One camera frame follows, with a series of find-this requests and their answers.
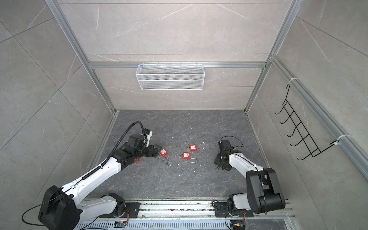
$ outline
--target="gray stone floor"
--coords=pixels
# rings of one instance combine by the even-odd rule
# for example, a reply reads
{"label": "gray stone floor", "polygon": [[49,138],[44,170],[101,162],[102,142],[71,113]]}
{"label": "gray stone floor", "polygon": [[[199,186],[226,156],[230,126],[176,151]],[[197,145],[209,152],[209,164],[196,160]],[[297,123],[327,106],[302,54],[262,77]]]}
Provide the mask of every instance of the gray stone floor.
{"label": "gray stone floor", "polygon": [[[134,121],[141,121],[153,132],[150,143],[159,144],[168,151],[169,164],[143,157],[137,164],[110,177],[89,197],[99,198],[110,192],[124,198],[227,197],[246,192],[245,178],[240,172],[218,170],[213,163],[219,153],[217,143],[226,135],[241,139],[244,148],[238,149],[254,163],[265,166],[243,110],[122,110],[101,161]],[[139,125],[135,125],[127,136],[133,133],[141,133]],[[229,140],[234,146],[240,144],[235,138]],[[182,158],[190,144],[205,148],[204,152],[191,153],[198,158],[197,164]]]}

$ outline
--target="wall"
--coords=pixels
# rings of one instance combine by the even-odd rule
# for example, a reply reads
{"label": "wall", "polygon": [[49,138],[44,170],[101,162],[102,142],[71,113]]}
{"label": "wall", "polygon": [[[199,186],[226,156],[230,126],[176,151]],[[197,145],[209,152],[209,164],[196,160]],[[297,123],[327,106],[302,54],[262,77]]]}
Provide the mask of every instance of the wall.
{"label": "wall", "polygon": [[0,2],[0,60],[0,229],[18,229],[87,170],[111,114],[43,0]]}
{"label": "wall", "polygon": [[[89,61],[265,61],[286,0],[59,0]],[[243,109],[260,69],[206,69],[201,91],[142,91],[96,69],[116,109]]]}
{"label": "wall", "polygon": [[[326,110],[367,150],[367,2],[305,0],[277,54]],[[347,155],[333,146],[309,154],[282,108],[287,80],[274,68],[252,105],[249,117],[270,166],[302,229],[366,229],[368,182]],[[333,138],[291,88],[288,100],[324,149]],[[303,137],[307,134],[301,129]],[[316,147],[306,139],[311,150]]]}

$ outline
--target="wire basket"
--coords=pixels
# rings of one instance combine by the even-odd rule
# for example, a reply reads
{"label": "wire basket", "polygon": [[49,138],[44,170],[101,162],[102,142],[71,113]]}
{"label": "wire basket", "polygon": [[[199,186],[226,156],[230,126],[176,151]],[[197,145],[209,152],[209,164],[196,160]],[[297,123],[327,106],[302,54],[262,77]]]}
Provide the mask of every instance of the wire basket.
{"label": "wire basket", "polygon": [[203,89],[203,64],[140,64],[136,77],[142,90]]}

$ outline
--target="black wire hook rack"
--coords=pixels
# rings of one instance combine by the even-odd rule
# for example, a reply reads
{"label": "black wire hook rack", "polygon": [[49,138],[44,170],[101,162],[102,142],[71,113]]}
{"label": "black wire hook rack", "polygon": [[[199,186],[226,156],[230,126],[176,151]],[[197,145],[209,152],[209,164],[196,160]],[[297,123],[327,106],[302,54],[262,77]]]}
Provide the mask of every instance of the black wire hook rack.
{"label": "black wire hook rack", "polygon": [[[307,158],[307,157],[309,157],[309,156],[312,156],[312,157],[316,157],[316,156],[318,156],[319,154],[321,154],[322,152],[324,152],[324,151],[326,151],[327,149],[329,149],[329,148],[331,148],[332,146],[334,146],[334,145],[336,145],[338,142],[339,142],[339,140],[335,140],[335,141],[333,141],[333,142],[331,142],[330,144],[329,144],[329,146],[327,147],[327,148],[325,148],[324,150],[322,150],[321,151],[321,149],[318,147],[318,145],[316,144],[316,142],[314,141],[314,139],[312,138],[312,136],[311,136],[311,134],[309,133],[309,131],[308,131],[308,129],[305,127],[305,125],[303,124],[303,122],[301,121],[301,119],[299,118],[299,116],[298,116],[298,114],[295,112],[295,110],[293,109],[293,107],[291,106],[291,104],[289,103],[289,101],[287,100],[287,96],[288,96],[288,94],[289,94],[289,90],[290,90],[290,85],[288,84],[287,86],[286,86],[286,88],[285,89],[287,89],[287,93],[286,93],[286,97],[285,97],[285,100],[284,100],[284,102],[282,103],[282,109],[280,110],[280,112],[278,112],[278,113],[275,113],[276,115],[278,115],[278,114],[280,114],[283,110],[285,110],[286,111],[286,113],[288,114],[288,117],[287,117],[287,119],[284,121],[284,122],[280,122],[280,124],[285,124],[289,119],[293,122],[293,124],[294,124],[294,126],[295,126],[295,128],[294,128],[294,131],[293,131],[293,133],[289,136],[289,135],[287,135],[288,137],[292,137],[293,135],[294,135],[294,133],[295,133],[295,130],[296,131],[298,131],[298,133],[299,133],[299,135],[300,135],[300,137],[302,138],[296,145],[292,145],[292,144],[290,144],[291,146],[297,146],[298,144],[300,144],[301,142],[304,142],[304,144],[305,144],[305,146],[307,147],[307,149],[308,149],[308,151],[309,151],[309,154],[308,155],[306,155],[304,158],[302,158],[302,159],[299,159],[299,158],[297,158],[298,160],[304,160],[305,158]],[[288,111],[287,111],[287,109],[285,108],[285,106],[286,105],[289,105],[290,106],[290,108],[291,108],[291,110],[292,110],[292,112],[291,113],[289,113]],[[293,118],[291,117],[292,116],[292,114],[295,114],[296,116],[297,116],[297,118],[299,119],[299,122],[298,123],[296,123],[294,120],[293,120]],[[307,131],[307,135],[306,136],[302,136],[302,134],[301,134],[301,132],[300,132],[300,130],[299,130],[299,128],[298,127],[301,127],[300,125],[302,125],[303,127],[304,127],[304,129]],[[305,142],[305,139],[307,138],[307,137],[310,137],[310,139],[313,141],[313,143],[314,143],[314,145],[316,146],[316,149],[315,150],[313,150],[313,151],[311,151],[310,149],[309,149],[309,147],[308,147],[308,145],[307,145],[307,143]]]}

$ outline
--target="robotic arm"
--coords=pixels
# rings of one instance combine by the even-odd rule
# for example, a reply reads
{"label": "robotic arm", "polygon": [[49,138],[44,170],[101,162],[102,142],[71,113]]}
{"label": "robotic arm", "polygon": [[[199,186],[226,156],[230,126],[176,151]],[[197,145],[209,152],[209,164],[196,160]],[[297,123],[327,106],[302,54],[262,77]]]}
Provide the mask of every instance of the robotic arm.
{"label": "robotic arm", "polygon": [[[135,124],[141,125],[142,134],[131,135],[126,143],[116,149]],[[122,216],[125,210],[124,199],[115,193],[87,202],[83,199],[109,177],[132,164],[135,159],[143,156],[157,157],[161,146],[150,145],[151,136],[152,132],[143,128],[140,122],[136,121],[130,125],[103,162],[61,188],[52,186],[45,192],[38,215],[39,221],[50,230],[72,230],[77,224],[95,216]]]}
{"label": "robotic arm", "polygon": [[229,140],[220,141],[219,148],[220,153],[215,164],[227,171],[234,167],[247,180],[248,193],[236,194],[228,199],[229,212],[246,209],[259,214],[285,208],[280,183],[272,168],[265,169],[251,162],[239,150],[234,149]]}

